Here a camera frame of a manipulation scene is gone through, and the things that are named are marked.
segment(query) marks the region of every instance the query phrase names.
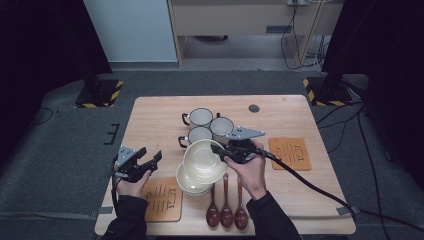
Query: yellow caution stripe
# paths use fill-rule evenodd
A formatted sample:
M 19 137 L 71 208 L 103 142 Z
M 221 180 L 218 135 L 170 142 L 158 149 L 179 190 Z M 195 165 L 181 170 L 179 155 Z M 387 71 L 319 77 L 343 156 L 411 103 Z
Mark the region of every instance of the yellow caution stripe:
M 343 106 L 352 104 L 351 101 L 318 101 L 315 99 L 315 94 L 312 91 L 308 79 L 303 79 L 303 86 L 306 89 L 306 93 L 308 94 L 309 101 L 311 102 L 312 106 Z
M 108 102 L 103 103 L 90 103 L 85 102 L 81 104 L 75 104 L 76 108 L 97 108 L 97 107 L 112 107 L 115 103 L 116 99 L 118 98 L 119 92 L 121 91 L 122 85 L 124 84 L 123 81 L 118 81 L 115 87 L 115 90 L 110 97 L 110 100 Z

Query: cork coaster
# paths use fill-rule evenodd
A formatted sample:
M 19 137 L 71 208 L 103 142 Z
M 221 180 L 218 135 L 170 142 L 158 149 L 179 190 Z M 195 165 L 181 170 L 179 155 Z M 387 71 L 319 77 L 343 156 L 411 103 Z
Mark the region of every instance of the cork coaster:
M 293 170 L 309 171 L 312 169 L 303 138 L 270 138 L 268 143 L 271 153 Z M 274 161 L 272 162 L 272 168 L 275 170 L 284 169 Z
M 181 218 L 183 192 L 173 178 L 150 179 L 143 189 L 149 203 L 146 222 L 175 222 Z

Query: electrical cable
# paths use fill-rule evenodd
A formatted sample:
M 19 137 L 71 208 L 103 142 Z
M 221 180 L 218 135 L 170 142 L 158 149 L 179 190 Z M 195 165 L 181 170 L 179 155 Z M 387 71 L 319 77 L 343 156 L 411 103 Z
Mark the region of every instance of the electrical cable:
M 345 75 L 342 76 L 342 82 L 345 87 L 349 88 L 353 94 L 355 94 L 358 98 L 362 98 L 365 95 L 366 89 L 360 88 L 352 84 Z
M 42 107 L 42 108 L 40 108 L 40 110 L 42 110 L 42 109 L 45 109 L 45 110 L 49 110 L 50 111 L 50 116 L 46 119 L 46 120 L 44 120 L 44 121 L 42 121 L 42 122 L 39 122 L 39 123 L 32 123 L 31 125 L 30 125 L 30 127 L 29 128 L 31 128 L 32 126 L 37 126 L 37 125 L 41 125 L 41 124 L 44 124 L 44 123 L 46 123 L 46 122 L 48 122 L 52 117 L 53 117 L 53 110 L 52 109 L 50 109 L 50 108 L 45 108 L 45 107 Z
M 398 219 L 398 218 L 394 218 L 394 217 L 390 217 L 390 216 L 387 216 L 387 215 L 382 215 L 382 214 L 374 213 L 374 212 L 371 212 L 371 211 L 368 211 L 368 210 L 365 210 L 365 209 L 362 209 L 362 208 L 360 208 L 359 210 L 361 212 L 365 213 L 365 214 L 368 214 L 368 215 L 371 215 L 371 216 L 374 216 L 374 217 L 383 217 L 383 218 L 385 218 L 387 220 L 398 222 L 398 223 L 404 224 L 406 226 L 409 226 L 411 228 L 415 228 L 416 230 L 418 230 L 420 232 L 424 232 L 424 228 L 418 227 L 417 225 L 414 225 L 414 224 L 409 223 L 407 221 L 404 221 L 404 220 L 401 220 L 401 219 Z
M 315 45 L 316 45 L 316 42 L 317 42 L 317 37 L 318 36 L 315 36 L 314 48 L 315 48 Z M 321 61 L 321 58 L 322 58 L 321 54 L 323 54 L 323 52 L 321 50 L 323 39 L 324 39 L 324 36 L 321 37 L 321 41 L 320 41 L 320 45 L 319 45 L 319 48 L 318 48 L 318 52 L 314 54 L 314 68 L 319 73 L 321 73 L 321 69 L 319 69 L 318 64 L 319 64 L 319 61 Z
M 284 168 L 287 172 L 289 172 L 290 174 L 292 174 L 294 177 L 296 177 L 299 181 L 301 181 L 303 184 L 305 184 L 307 187 L 311 188 L 312 190 L 340 203 L 343 207 L 345 207 L 351 214 L 352 219 L 354 222 L 356 222 L 356 213 L 353 211 L 352 206 L 350 206 L 349 204 L 347 204 L 345 201 L 341 200 L 340 198 L 334 196 L 331 193 L 328 193 L 324 190 L 322 190 L 321 188 L 313 185 L 312 183 L 310 183 L 308 180 L 304 179 L 302 176 L 300 176 L 300 174 L 298 174 L 295 170 L 293 170 L 291 167 L 289 167 L 288 165 L 286 165 L 285 163 L 283 163 L 281 161 L 281 159 L 277 158 L 276 156 L 274 156 L 271 153 L 268 154 L 264 154 L 262 153 L 262 156 L 266 156 L 267 158 L 271 159 L 272 161 L 274 161 L 275 163 L 277 163 L 279 166 L 281 166 L 282 168 Z
M 337 123 L 333 123 L 333 124 L 330 124 L 330 125 L 327 125 L 327 126 L 324 126 L 324 127 L 319 127 L 319 129 L 321 129 L 321 128 L 326 128 L 326 127 L 331 127 L 331 126 L 334 126 L 334 125 L 336 125 L 336 124 L 339 124 L 339 123 L 344 123 L 344 125 L 343 125 L 343 129 L 342 129 L 342 136 L 340 137 L 340 140 L 339 140 L 339 143 L 336 145 L 336 147 L 334 147 L 332 150 L 330 150 L 330 151 L 327 151 L 327 153 L 332 153 L 332 152 L 334 152 L 335 150 L 337 150 L 337 148 L 342 144 L 342 140 L 343 140 L 343 136 L 344 136 L 344 131 L 345 131 L 345 128 L 346 128 L 346 125 L 347 125 L 347 123 L 350 121 L 350 120 L 352 120 L 352 119 L 354 119 L 362 110 L 364 109 L 364 106 L 362 106 L 353 116 L 351 116 L 351 117 L 349 117 L 347 120 L 345 120 L 345 121 L 341 121 L 341 122 L 337 122 Z
M 112 203 L 113 203 L 113 207 L 115 208 L 115 212 L 118 213 L 118 197 L 117 197 L 117 187 L 118 187 L 118 183 L 122 180 L 121 178 L 118 180 L 118 182 L 116 181 L 116 178 L 114 176 L 115 174 L 112 175 L 112 189 L 110 190 L 111 195 L 112 195 Z
M 301 69 L 301 68 L 303 68 L 303 67 L 312 67 L 312 66 L 314 66 L 314 64 L 312 63 L 312 64 L 308 64 L 308 65 L 303 65 L 303 64 L 301 63 L 301 61 L 300 61 L 300 55 L 299 55 L 299 43 L 298 43 L 298 41 L 297 41 L 297 36 L 296 36 L 295 29 L 294 29 L 294 28 L 295 28 L 295 26 L 294 26 L 294 18 L 295 18 L 295 16 L 296 16 L 296 12 L 297 12 L 297 6 L 298 6 L 298 4 L 297 4 L 297 1 L 293 1 L 293 3 L 294 3 L 294 6 L 293 6 L 293 16 L 292 16 L 292 18 L 291 18 L 291 20 L 290 20 L 290 22 L 289 22 L 289 24 L 288 24 L 288 27 L 284 30 L 283 36 L 281 37 L 280 46 L 281 46 L 281 52 L 283 53 L 284 62 L 285 62 L 285 64 L 286 64 L 286 67 L 287 67 L 288 69 L 291 69 L 291 70 L 297 70 L 297 69 Z M 297 55 L 298 55 L 299 64 L 300 64 L 300 66 L 299 66 L 299 67 L 290 67 L 290 66 L 288 65 L 288 63 L 287 63 L 287 57 L 286 57 L 286 54 L 284 53 L 284 49 L 283 49 L 283 40 L 284 40 L 284 36 L 286 35 L 287 30 L 290 28 L 290 26 L 291 26 L 291 27 L 292 27 L 292 29 L 293 29 L 293 34 L 294 34 L 294 38 L 295 38 L 295 42 L 296 42 L 296 46 L 297 46 Z
M 362 103 L 362 102 L 352 102 L 351 103 L 351 105 L 354 105 L 354 104 L 360 104 L 360 103 Z M 338 107 L 336 107 L 335 109 L 333 109 L 333 110 L 331 110 L 329 113 L 327 113 L 324 117 L 322 117 L 320 120 L 318 120 L 317 122 L 316 122 L 316 124 L 318 125 L 319 123 L 321 123 L 324 119 L 326 119 L 328 116 L 330 116 L 331 114 L 333 114 L 335 111 L 337 111 L 337 110 L 339 110 L 339 109 L 341 109 L 341 108 L 344 108 L 344 107 L 346 107 L 346 106 L 350 106 L 350 105 L 342 105 L 342 106 L 338 106 Z
M 373 161 L 373 159 L 371 157 L 371 153 L 370 153 L 370 150 L 369 150 L 369 147 L 368 147 L 368 143 L 367 143 L 367 140 L 365 138 L 364 131 L 362 129 L 360 114 L 358 114 L 357 119 L 358 119 L 359 130 L 361 132 L 361 136 L 362 136 L 362 139 L 364 141 L 365 148 L 367 150 L 368 159 L 369 159 L 369 162 L 370 162 L 370 165 L 371 165 L 371 169 L 372 169 L 372 174 L 373 174 L 373 177 L 374 177 L 375 192 L 376 192 L 376 195 L 377 195 L 378 214 L 380 215 L 381 226 L 383 228 L 383 232 L 384 232 L 384 235 L 386 236 L 386 239 L 390 240 L 389 233 L 387 232 L 386 225 L 385 225 L 384 219 L 382 217 L 383 210 L 382 210 L 382 207 L 381 207 L 380 190 L 379 190 L 379 187 L 378 187 L 378 180 L 377 180 L 377 174 L 376 174 L 375 167 L 374 167 L 374 161 Z
M 339 110 L 339 109 L 341 109 L 342 107 L 344 107 L 344 106 L 347 106 L 347 105 L 343 105 L 343 106 L 339 106 L 339 107 L 337 107 L 337 108 L 335 108 L 335 109 L 333 109 L 332 111 L 330 111 L 329 113 L 327 113 L 321 120 L 319 120 L 319 121 L 317 121 L 317 124 L 318 123 L 320 123 L 320 122 L 322 122 L 325 118 L 327 118 L 328 116 L 330 116 L 332 113 L 334 113 L 335 111 L 337 111 L 337 110 Z M 360 112 L 362 112 L 363 111 L 363 109 L 364 109 L 364 106 L 362 106 L 361 107 L 361 109 L 360 109 L 360 111 L 358 111 L 357 112 L 357 114 L 355 114 L 354 116 L 357 116 L 357 118 L 358 118 L 358 122 L 360 122 Z M 337 122 L 337 123 L 333 123 L 333 124 L 330 124 L 330 125 L 327 125 L 327 126 L 324 126 L 324 127 L 320 127 L 320 128 L 325 128 L 325 127 L 330 127 L 330 126 L 334 126 L 334 125 L 336 125 L 336 124 L 340 124 L 340 123 L 347 123 L 347 121 L 350 121 L 351 120 L 351 118 L 349 118 L 348 120 L 346 120 L 346 121 L 341 121 L 341 122 Z M 371 154 L 369 153 L 369 148 L 368 148 L 368 144 L 367 144 L 367 142 L 366 142 L 366 140 L 365 140 L 365 135 L 364 135 L 364 133 L 363 133 L 363 130 L 362 130 L 362 126 L 361 126 L 361 124 L 359 124 L 359 128 L 360 128 L 360 130 L 361 130 L 361 135 L 362 135 L 362 137 L 363 137 L 363 139 L 364 139 L 364 143 L 365 143 L 365 145 L 366 145 L 366 147 L 367 147 L 367 152 L 368 152 L 368 157 L 369 157 L 369 159 L 370 159 L 370 162 L 372 162 L 372 158 L 371 158 Z M 378 205 L 379 205 L 379 210 L 381 210 L 381 200 L 380 200 L 380 195 L 379 195 L 379 188 L 378 188 L 378 182 L 377 182 L 377 177 L 376 177 L 376 174 L 375 174 L 375 168 L 374 168 L 374 164 L 372 164 L 372 168 L 373 168 L 373 176 L 374 176 L 374 182 L 375 182 L 375 184 L 376 184 L 376 193 L 377 193 L 377 201 L 378 201 Z M 385 218 L 385 219 L 388 219 L 388 220 L 391 220 L 391 221 L 395 221 L 395 222 L 398 222 L 398 223 L 401 223 L 401 224 L 404 224 L 404 225 L 406 225 L 406 226 L 409 226 L 409 227 L 412 227 L 412 228 L 414 228 L 414 229 L 416 229 L 416 230 L 418 230 L 418 231 L 421 231 L 421 232 L 424 232 L 424 229 L 423 228 L 420 228 L 419 226 L 417 226 L 417 225 L 414 225 L 414 224 L 412 224 L 412 223 L 409 223 L 409 222 L 406 222 L 406 221 L 404 221 L 404 220 L 400 220 L 400 219 L 397 219 L 397 218 L 394 218 L 394 217 L 390 217 L 390 216 L 386 216 L 386 215 L 383 215 L 382 213 L 381 213 L 381 211 L 379 211 L 379 213 L 373 213 L 373 212 L 371 212 L 371 211 L 368 211 L 368 210 L 364 210 L 364 209 L 362 209 L 362 208 L 359 208 L 359 211 L 360 212 L 363 212 L 363 213 L 365 213 L 365 214 L 368 214 L 368 215 L 371 215 L 371 216 L 375 216 L 375 217 L 379 217 L 380 219 L 383 219 L 383 218 Z M 382 226 L 383 226 L 383 231 L 384 231 L 384 233 L 385 233 L 385 235 L 386 235 L 386 238 L 387 239 L 390 239 L 390 236 L 388 236 L 388 232 L 387 232 L 387 229 L 386 229 L 386 227 L 385 227 L 385 224 L 384 224 L 384 222 L 382 223 Z
M 359 98 L 359 99 L 362 99 L 362 97 L 361 96 L 359 96 L 358 94 L 356 94 L 356 92 L 355 91 L 353 91 L 353 89 L 351 88 L 351 87 L 348 87 L 348 89 L 357 97 L 357 98 Z
M 326 56 L 326 53 L 327 53 L 327 50 L 325 50 L 325 47 L 327 46 L 329 46 L 330 45 L 330 43 L 328 42 L 328 43 L 326 43 L 326 44 L 324 44 L 323 46 L 322 46 L 322 58 L 320 59 L 320 61 L 319 61 L 319 64 L 320 64 L 320 66 L 321 66 L 321 68 L 322 68 L 322 62 L 325 60 L 325 56 Z

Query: human hand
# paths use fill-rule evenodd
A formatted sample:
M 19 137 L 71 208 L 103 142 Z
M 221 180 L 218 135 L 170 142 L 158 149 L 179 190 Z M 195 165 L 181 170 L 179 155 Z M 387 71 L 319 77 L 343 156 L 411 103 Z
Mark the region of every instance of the human hand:
M 256 148 L 264 148 L 262 143 L 251 139 Z M 240 178 L 240 182 L 247 190 L 253 200 L 258 200 L 266 194 L 265 183 L 265 159 L 256 155 L 252 160 L 245 164 L 238 164 L 231 158 L 225 156 L 225 162 L 232 168 Z
M 151 170 L 144 173 L 143 177 L 136 183 L 119 180 L 116 191 L 120 196 L 128 195 L 138 198 L 143 198 L 143 188 L 150 178 Z

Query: person's arm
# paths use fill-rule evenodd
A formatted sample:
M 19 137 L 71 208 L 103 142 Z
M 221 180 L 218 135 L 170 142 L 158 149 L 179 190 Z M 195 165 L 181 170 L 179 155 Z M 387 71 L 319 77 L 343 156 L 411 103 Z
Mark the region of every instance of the person's arm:
M 257 239 L 302 239 L 293 222 L 270 192 L 256 201 L 250 200 L 246 207 L 255 225 Z
M 143 188 L 149 180 L 147 171 L 140 181 L 130 183 L 119 180 L 116 189 L 119 194 L 116 219 L 108 226 L 102 240 L 145 240 L 147 201 L 143 199 Z
M 251 141 L 257 148 L 263 149 L 263 145 L 258 141 L 254 139 Z M 246 164 L 237 164 L 229 157 L 225 157 L 224 160 L 237 173 L 241 184 L 252 197 L 246 207 L 255 225 L 256 238 L 260 240 L 302 239 L 293 222 L 267 191 L 265 159 L 258 155 Z
M 147 201 L 133 196 L 120 196 L 117 217 L 108 226 L 102 240 L 144 240 L 146 239 Z

